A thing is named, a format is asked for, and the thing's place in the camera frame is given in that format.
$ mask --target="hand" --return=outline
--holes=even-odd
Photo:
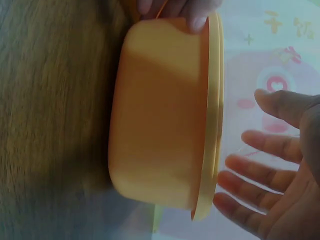
[[[242,140],[265,153],[299,165],[297,172],[272,169],[232,155],[228,168],[279,193],[261,189],[229,171],[218,175],[218,184],[242,201],[266,211],[252,211],[225,193],[216,193],[217,209],[243,229],[262,240],[320,239],[320,95],[289,91],[255,98],[267,114],[300,129],[300,138],[247,131]]]
[[[208,15],[218,8],[223,0],[137,0],[142,19],[154,19],[165,4],[160,17],[185,17],[189,28],[197,33],[204,27]]]

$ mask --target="container lid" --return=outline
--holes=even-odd
[[[194,221],[204,219],[212,208],[219,169],[224,106],[224,36],[220,16],[208,18],[209,61],[205,142],[203,163],[196,208],[191,213]]]

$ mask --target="chinese character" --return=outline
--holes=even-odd
[[[298,38],[306,36],[308,39],[315,38],[315,32],[311,30],[312,23],[310,21],[305,21],[304,23],[300,21],[298,17],[293,20],[293,25],[296,27],[296,35]]]
[[[277,17],[279,16],[279,14],[275,11],[265,11],[265,13],[271,16],[271,18],[269,20],[264,20],[264,23],[267,25],[271,25],[272,33],[277,34],[278,28],[283,25],[282,22],[277,21]]]

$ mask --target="wood grain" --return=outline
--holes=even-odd
[[[130,25],[117,0],[0,2],[0,239],[151,239],[150,206],[120,197],[107,169]]]

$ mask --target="finger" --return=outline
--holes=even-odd
[[[229,171],[220,172],[217,183],[238,199],[263,210],[270,210],[282,197],[248,183]]]
[[[149,8],[149,11],[141,16],[142,20],[154,19],[157,17],[159,11],[162,9],[163,5],[166,3],[166,0],[153,0],[152,5]]]
[[[225,193],[216,193],[213,204],[226,218],[258,236],[258,230],[265,217],[264,215],[242,206]]]
[[[264,112],[282,119],[296,128],[299,128],[303,114],[320,104],[319,96],[303,95],[284,90],[268,93],[265,90],[258,89],[254,96]]]
[[[189,0],[182,11],[188,27],[199,33],[207,21],[208,15],[216,10],[223,0]]]
[[[152,2],[153,0],[137,0],[136,5],[137,5],[138,12],[141,15],[146,15],[151,8]]]
[[[299,138],[265,134],[260,131],[249,130],[242,134],[242,140],[249,146],[283,160],[299,164],[303,155]]]
[[[267,114],[300,129],[302,155],[320,186],[320,95],[257,90],[255,98]]]
[[[225,165],[237,174],[280,193],[287,190],[297,174],[295,171],[276,170],[236,155],[228,156]]]
[[[168,1],[165,7],[163,8],[160,17],[161,18],[170,18],[178,17],[184,8],[187,0],[171,0]]]

